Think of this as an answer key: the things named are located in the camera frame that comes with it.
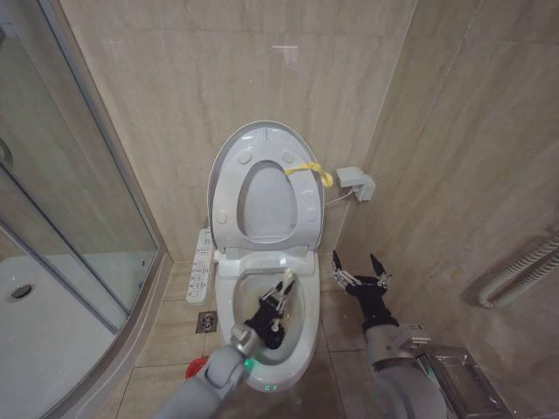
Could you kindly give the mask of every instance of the shower door frame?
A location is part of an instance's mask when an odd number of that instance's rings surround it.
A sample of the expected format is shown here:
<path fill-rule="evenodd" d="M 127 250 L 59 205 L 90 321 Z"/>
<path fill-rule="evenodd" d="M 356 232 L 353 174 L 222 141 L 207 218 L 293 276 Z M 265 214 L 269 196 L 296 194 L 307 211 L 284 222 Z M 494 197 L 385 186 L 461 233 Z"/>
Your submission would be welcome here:
<path fill-rule="evenodd" d="M 77 405 L 82 406 L 80 409 L 87 409 L 83 406 L 92 403 L 91 400 L 99 392 L 99 383 L 104 380 L 107 370 L 113 370 L 113 375 L 116 376 L 119 374 L 116 369 L 122 370 L 124 369 L 123 366 L 130 362 L 129 360 L 119 360 L 121 358 L 120 352 L 125 349 L 131 352 L 130 346 L 137 345 L 137 341 L 141 340 L 138 333 L 145 335 L 143 332 L 144 328 L 150 322 L 153 322 L 159 304 L 158 302 L 152 304 L 154 299 L 156 299 L 154 295 L 164 290 L 172 260 L 169 258 L 167 247 L 163 242 L 160 231 L 157 229 L 155 219 L 149 210 L 147 201 L 93 81 L 93 76 L 89 72 L 86 61 L 81 54 L 81 50 L 74 38 L 59 0 L 35 0 L 35 2 L 39 9 L 42 10 L 46 24 L 50 26 L 50 30 L 36 29 L 44 32 L 49 31 L 48 36 L 54 36 L 56 39 L 70 73 L 81 92 L 81 96 L 100 130 L 100 135 L 110 155 L 113 157 L 114 163 L 135 203 L 135 207 L 138 209 L 141 219 L 146 225 L 156 247 L 155 255 L 143 279 L 141 289 L 136 296 L 126 323 L 120 331 L 113 331 L 116 338 L 86 376 L 62 400 L 41 416 L 42 419 L 52 419 L 66 417 L 66 414 L 72 411 L 72 409 L 76 409 Z"/>
<path fill-rule="evenodd" d="M 72 73 L 87 107 L 89 108 L 89 111 L 91 112 L 91 115 L 100 130 L 101 137 L 107 145 L 111 156 L 113 156 L 114 163 L 116 164 L 116 167 L 121 174 L 130 195 L 132 196 L 135 206 L 140 213 L 141 219 L 146 225 L 149 235 L 155 243 L 156 252 L 148 269 L 148 274 L 142 284 L 142 288 L 136 297 L 136 301 L 133 305 L 134 310 L 134 306 L 142 294 L 146 283 L 150 282 L 150 279 L 153 280 L 157 268 L 161 263 L 162 256 L 167 253 L 167 248 L 163 242 L 161 233 L 156 227 L 157 224 L 155 223 L 155 219 L 149 211 L 149 206 L 141 191 L 140 184 L 136 179 L 132 166 L 126 156 L 126 152 L 124 151 L 124 147 L 121 144 L 113 122 L 107 109 L 105 108 L 103 99 L 101 98 L 93 81 L 93 76 L 89 72 L 86 61 L 81 54 L 81 50 L 72 33 L 72 29 L 66 19 L 66 15 L 62 10 L 59 0 L 36 1 L 45 14 L 46 21 L 51 27 L 52 34 L 59 44 L 59 48 L 64 55 L 70 72 Z"/>

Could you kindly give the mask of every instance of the bathroom floor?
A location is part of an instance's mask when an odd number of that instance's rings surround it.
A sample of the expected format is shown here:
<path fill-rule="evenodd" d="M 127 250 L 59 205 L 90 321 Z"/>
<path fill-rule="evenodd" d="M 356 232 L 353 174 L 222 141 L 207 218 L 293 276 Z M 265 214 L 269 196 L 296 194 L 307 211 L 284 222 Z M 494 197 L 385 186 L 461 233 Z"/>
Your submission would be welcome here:
<path fill-rule="evenodd" d="M 356 300 L 328 276 L 330 261 L 330 254 L 319 256 L 321 323 L 314 358 L 306 373 L 291 389 L 275 394 L 241 385 L 219 418 L 380 417 L 371 403 L 362 315 Z M 215 300 L 211 289 L 203 305 L 185 302 L 190 267 L 190 263 L 173 265 L 146 346 L 94 419 L 153 417 L 183 380 L 188 362 L 219 346 L 217 333 L 195 334 L 198 313 L 215 310 Z"/>

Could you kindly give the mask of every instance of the bidet control panel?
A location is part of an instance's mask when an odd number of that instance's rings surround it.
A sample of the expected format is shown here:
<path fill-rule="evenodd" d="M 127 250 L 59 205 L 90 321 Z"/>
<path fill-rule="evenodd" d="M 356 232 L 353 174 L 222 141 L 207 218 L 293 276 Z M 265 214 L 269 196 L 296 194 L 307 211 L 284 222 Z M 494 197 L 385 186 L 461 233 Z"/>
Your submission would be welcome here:
<path fill-rule="evenodd" d="M 213 244 L 211 242 L 210 229 L 201 229 L 198 235 L 192 272 L 190 273 L 189 286 L 186 289 L 186 302 L 191 304 L 203 303 L 206 299 L 208 282 L 210 280 L 211 253 Z"/>

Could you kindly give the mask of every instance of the shower drain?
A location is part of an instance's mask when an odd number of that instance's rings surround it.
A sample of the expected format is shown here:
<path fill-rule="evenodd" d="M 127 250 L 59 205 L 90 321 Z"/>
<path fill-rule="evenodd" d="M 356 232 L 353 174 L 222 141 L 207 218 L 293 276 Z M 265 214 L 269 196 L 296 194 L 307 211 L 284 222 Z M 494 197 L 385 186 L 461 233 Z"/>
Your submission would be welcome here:
<path fill-rule="evenodd" d="M 25 297 L 27 297 L 29 294 L 31 294 L 31 292 L 33 291 L 34 286 L 33 285 L 22 285 L 19 286 L 18 288 L 16 288 L 14 290 L 14 292 L 12 294 L 10 294 L 10 296 L 15 299 L 16 301 L 20 300 L 20 299 L 24 299 Z"/>

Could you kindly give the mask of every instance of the floor drain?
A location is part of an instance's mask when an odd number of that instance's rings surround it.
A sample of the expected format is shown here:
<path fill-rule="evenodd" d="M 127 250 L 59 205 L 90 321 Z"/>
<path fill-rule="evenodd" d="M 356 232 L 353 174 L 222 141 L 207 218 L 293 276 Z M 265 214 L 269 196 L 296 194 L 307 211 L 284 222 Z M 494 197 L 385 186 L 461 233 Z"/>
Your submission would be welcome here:
<path fill-rule="evenodd" d="M 217 312 L 201 312 L 198 314 L 196 333 L 211 333 L 217 330 Z"/>
<path fill-rule="evenodd" d="M 18 287 L 11 295 L 13 299 L 24 299 L 33 291 L 33 285 L 23 285 Z"/>

